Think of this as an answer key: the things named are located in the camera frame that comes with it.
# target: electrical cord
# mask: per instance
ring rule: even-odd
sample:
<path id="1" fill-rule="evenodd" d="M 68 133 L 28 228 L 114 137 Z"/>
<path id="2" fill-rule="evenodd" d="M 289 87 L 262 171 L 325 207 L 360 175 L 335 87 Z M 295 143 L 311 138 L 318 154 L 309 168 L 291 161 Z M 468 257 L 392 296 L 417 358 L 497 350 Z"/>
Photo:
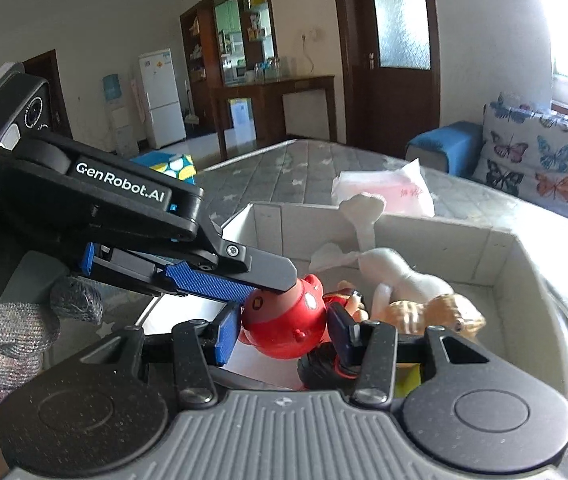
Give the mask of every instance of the electrical cord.
<path id="1" fill-rule="evenodd" d="M 311 62 L 311 74 L 313 72 L 315 72 L 315 63 L 313 62 L 313 60 L 311 59 L 311 57 L 308 55 L 307 51 L 306 51 L 306 35 L 302 34 L 302 47 L 304 50 L 304 56 L 305 58 Z"/>

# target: refrigerator door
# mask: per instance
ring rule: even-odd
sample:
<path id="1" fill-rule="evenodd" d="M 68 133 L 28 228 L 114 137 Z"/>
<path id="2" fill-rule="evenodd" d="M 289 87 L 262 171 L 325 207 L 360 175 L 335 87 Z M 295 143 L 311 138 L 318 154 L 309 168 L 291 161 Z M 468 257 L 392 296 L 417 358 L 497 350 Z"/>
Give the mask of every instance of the refrigerator door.
<path id="1" fill-rule="evenodd" d="M 170 50 L 140 57 L 139 68 L 149 110 L 179 102 Z"/>
<path id="2" fill-rule="evenodd" d="M 158 150 L 186 138 L 184 119 L 179 104 L 166 105 L 150 111 L 148 143 Z"/>

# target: sofa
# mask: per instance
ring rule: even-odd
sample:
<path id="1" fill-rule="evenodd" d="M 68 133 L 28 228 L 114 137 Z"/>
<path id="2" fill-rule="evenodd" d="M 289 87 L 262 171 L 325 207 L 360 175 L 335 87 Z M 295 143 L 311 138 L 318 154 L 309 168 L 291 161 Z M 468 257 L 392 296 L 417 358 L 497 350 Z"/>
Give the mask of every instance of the sofa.
<path id="1" fill-rule="evenodd" d="M 477 181 L 476 170 L 486 144 L 483 124 L 460 121 L 414 137 L 406 160 L 419 158 L 427 168 Z"/>

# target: orange butterfly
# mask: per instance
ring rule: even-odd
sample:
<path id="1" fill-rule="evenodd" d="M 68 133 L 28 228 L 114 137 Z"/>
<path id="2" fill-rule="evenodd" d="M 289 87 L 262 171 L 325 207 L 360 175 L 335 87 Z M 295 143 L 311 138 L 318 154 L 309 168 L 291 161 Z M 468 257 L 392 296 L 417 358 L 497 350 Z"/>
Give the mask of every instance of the orange butterfly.
<path id="1" fill-rule="evenodd" d="M 539 196 L 548 198 L 552 193 L 552 199 L 556 200 L 557 193 L 559 193 L 561 199 L 568 203 L 568 176 L 559 181 L 551 180 L 543 173 L 536 173 L 534 177 L 539 182 L 539 184 L 537 184 L 537 193 Z"/>

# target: white plastic package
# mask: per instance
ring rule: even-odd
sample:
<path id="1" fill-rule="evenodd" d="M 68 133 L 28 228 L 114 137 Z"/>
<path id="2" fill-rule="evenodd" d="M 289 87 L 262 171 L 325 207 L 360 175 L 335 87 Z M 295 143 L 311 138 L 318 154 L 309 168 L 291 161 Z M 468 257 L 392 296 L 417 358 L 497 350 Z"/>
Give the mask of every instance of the white plastic package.
<path id="1" fill-rule="evenodd" d="M 387 213 L 435 216 L 433 199 L 419 172 L 419 159 L 396 171 L 342 171 L 333 180 L 331 197 L 338 205 L 362 192 L 383 196 Z"/>

